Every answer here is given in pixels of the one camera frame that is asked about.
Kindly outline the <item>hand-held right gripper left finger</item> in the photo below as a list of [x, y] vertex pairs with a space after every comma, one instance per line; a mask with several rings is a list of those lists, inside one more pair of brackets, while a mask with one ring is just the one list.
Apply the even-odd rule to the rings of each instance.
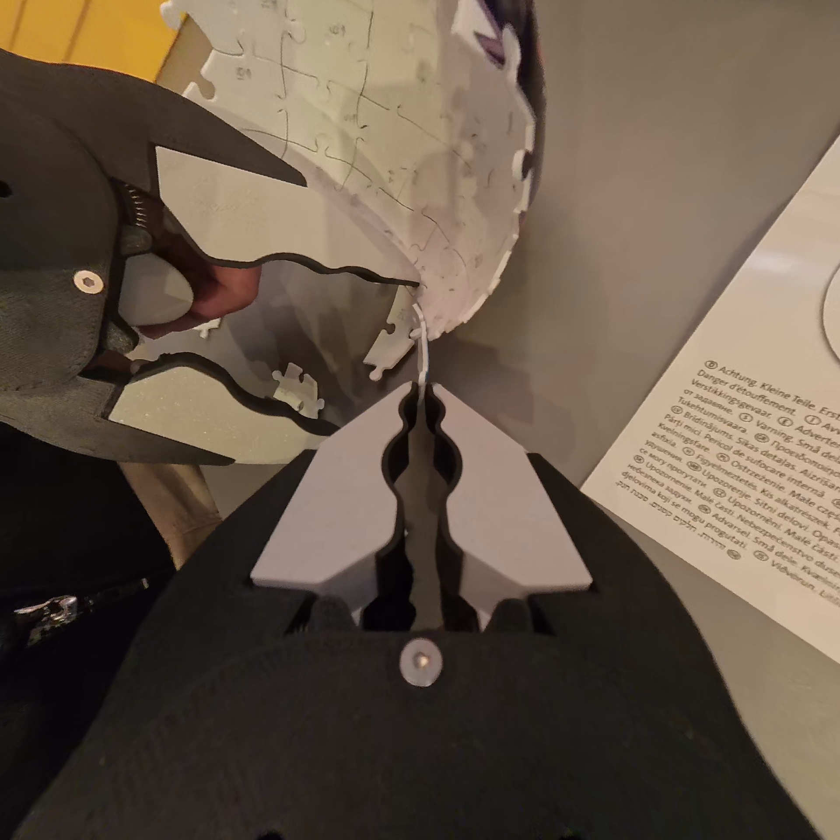
[[407, 383], [320, 445], [251, 573], [255, 585], [344, 601], [366, 629], [409, 630], [403, 501], [418, 386]]

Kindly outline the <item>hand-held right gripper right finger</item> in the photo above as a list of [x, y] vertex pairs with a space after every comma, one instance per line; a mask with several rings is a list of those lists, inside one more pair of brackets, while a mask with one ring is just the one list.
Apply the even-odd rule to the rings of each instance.
[[445, 483], [435, 547], [445, 628], [477, 632], [504, 601], [588, 590], [528, 452], [441, 385], [427, 388], [425, 413]]

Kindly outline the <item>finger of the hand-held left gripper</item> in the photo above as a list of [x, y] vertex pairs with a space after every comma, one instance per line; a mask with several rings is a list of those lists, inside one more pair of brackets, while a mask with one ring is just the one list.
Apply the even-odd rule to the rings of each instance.
[[285, 259], [321, 274], [420, 285], [415, 265], [387, 236], [315, 189], [164, 147], [155, 156], [163, 204], [213, 263]]
[[290, 463], [338, 428], [247, 392], [226, 370], [195, 353], [142, 364], [108, 419], [244, 465]]

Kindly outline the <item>partly built puzzle ball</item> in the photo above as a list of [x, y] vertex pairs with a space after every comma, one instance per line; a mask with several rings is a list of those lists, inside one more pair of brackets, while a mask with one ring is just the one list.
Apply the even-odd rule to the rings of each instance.
[[211, 45], [187, 98], [339, 200], [418, 270], [430, 340], [497, 288], [539, 181], [533, 2], [163, 2]]

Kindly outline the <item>beige trousers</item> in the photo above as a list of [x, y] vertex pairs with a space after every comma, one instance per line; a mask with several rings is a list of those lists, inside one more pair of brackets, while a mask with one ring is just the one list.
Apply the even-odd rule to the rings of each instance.
[[119, 465], [180, 570], [222, 523], [202, 471], [195, 465]]

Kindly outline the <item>yellow box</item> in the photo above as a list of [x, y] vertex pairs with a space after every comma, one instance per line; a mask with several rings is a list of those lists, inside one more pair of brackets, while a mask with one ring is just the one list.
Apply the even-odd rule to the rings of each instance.
[[155, 81], [185, 18], [160, 1], [2, 1], [1, 47]]

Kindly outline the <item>black jacket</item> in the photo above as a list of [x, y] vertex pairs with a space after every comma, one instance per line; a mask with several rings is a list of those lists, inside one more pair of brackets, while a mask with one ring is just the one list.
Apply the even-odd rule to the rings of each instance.
[[117, 464], [2, 425], [1, 837], [85, 736], [175, 573]]

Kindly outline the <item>white instruction leaflet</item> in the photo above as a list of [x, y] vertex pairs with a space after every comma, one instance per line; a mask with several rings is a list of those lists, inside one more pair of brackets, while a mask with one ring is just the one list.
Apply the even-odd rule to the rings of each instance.
[[839, 141], [583, 492], [839, 659]]

